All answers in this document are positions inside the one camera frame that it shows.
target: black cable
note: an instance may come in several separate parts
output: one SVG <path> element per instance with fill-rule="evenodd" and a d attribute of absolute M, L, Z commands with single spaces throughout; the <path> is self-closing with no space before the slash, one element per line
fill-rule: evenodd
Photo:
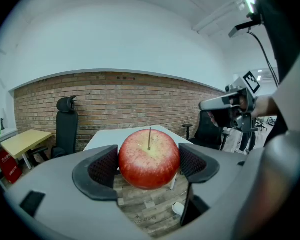
<path fill-rule="evenodd" d="M 270 61 L 269 61 L 269 59 L 268 59 L 268 57 L 267 57 L 266 51 L 265 51 L 263 45 L 261 44 L 259 38 L 258 38 L 254 33 L 250 32 L 250 31 L 248 31 L 247 33 L 250 34 L 251 36 L 253 36 L 253 37 L 258 41 L 258 43 L 259 43 L 259 45 L 260 45 L 260 47 L 261 47 L 261 50 L 262 50 L 262 52 L 263 52 L 263 54 L 264 54 L 265 60 L 266 60 L 266 62 L 267 62 L 267 64 L 268 64 L 268 67 L 269 67 L 269 69 L 270 69 L 270 72 L 271 72 L 271 74 L 272 74 L 272 77 L 273 77 L 273 79 L 274 79 L 275 85 L 276 85 L 276 87 L 278 87 L 278 86 L 279 86 L 278 78 L 277 78 L 277 76 L 276 76 L 276 73 L 275 73 L 275 71 L 274 71 L 274 68 L 271 66 L 271 63 L 270 63 Z"/>

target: brick wall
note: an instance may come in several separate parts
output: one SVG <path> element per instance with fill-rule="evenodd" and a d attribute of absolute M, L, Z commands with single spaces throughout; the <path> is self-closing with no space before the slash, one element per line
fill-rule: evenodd
<path fill-rule="evenodd" d="M 186 81 L 133 73 L 69 74 L 31 83 L 14 91 L 19 132 L 29 129 L 56 134 L 57 101 L 75 95 L 79 115 L 76 151 L 99 130 L 161 125 L 185 138 L 183 124 L 199 123 L 198 103 L 221 91 Z M 53 146 L 55 138 L 44 145 Z"/>

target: mesh gripper pad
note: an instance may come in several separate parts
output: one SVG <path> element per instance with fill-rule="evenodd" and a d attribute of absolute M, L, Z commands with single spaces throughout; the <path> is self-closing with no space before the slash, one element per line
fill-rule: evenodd
<path fill-rule="evenodd" d="M 179 144 L 180 167 L 189 183 L 205 183 L 220 169 L 217 160 L 194 149 L 193 144 Z"/>
<path fill-rule="evenodd" d="M 118 146 L 112 145 L 81 161 L 72 171 L 74 185 L 96 201 L 116 201 L 113 190 L 118 169 Z"/>

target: apple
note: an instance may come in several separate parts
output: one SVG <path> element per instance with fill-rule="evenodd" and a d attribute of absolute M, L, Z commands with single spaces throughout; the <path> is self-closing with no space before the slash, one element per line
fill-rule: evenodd
<path fill-rule="evenodd" d="M 174 140 L 159 130 L 136 131 L 122 144 L 119 169 L 124 179 L 142 190 L 155 190 L 168 184 L 180 166 L 179 149 Z"/>

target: red box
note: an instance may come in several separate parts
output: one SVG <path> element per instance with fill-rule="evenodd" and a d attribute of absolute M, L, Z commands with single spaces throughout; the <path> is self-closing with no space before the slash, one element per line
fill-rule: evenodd
<path fill-rule="evenodd" d="M 15 183 L 22 174 L 15 159 L 2 147 L 0 148 L 0 168 L 4 177 L 12 184 Z"/>

